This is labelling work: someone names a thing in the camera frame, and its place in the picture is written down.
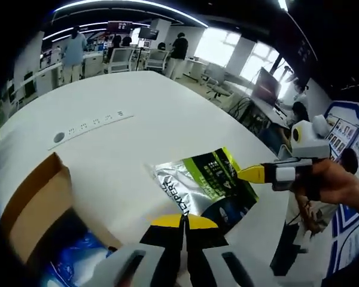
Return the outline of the person's right hand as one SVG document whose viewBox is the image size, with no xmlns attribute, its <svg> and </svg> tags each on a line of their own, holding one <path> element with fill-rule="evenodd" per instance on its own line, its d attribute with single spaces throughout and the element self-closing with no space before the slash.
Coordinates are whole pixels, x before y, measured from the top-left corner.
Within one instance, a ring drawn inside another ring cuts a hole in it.
<svg viewBox="0 0 359 287">
<path fill-rule="evenodd" d="M 338 204 L 345 193 L 347 175 L 339 164 L 330 159 L 321 160 L 312 165 L 310 174 L 296 179 L 290 190 L 312 201 Z"/>
</svg>

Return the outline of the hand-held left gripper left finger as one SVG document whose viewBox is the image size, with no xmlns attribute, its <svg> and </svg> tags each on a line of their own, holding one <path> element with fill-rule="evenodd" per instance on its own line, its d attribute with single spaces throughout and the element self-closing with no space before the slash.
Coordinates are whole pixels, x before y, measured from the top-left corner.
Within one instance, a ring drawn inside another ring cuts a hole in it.
<svg viewBox="0 0 359 287">
<path fill-rule="evenodd" d="M 153 220 L 138 243 L 126 245 L 98 265 L 99 286 L 174 286 L 180 268 L 185 216 Z"/>
</svg>

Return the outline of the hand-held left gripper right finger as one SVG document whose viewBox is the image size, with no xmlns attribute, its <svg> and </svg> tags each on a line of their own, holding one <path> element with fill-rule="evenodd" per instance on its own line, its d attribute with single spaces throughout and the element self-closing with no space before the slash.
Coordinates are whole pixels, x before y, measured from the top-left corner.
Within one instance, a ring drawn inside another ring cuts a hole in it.
<svg viewBox="0 0 359 287">
<path fill-rule="evenodd" d="M 254 286 L 237 250 L 228 244 L 215 222 L 188 215 L 185 238 L 187 270 L 193 286 Z"/>
</svg>

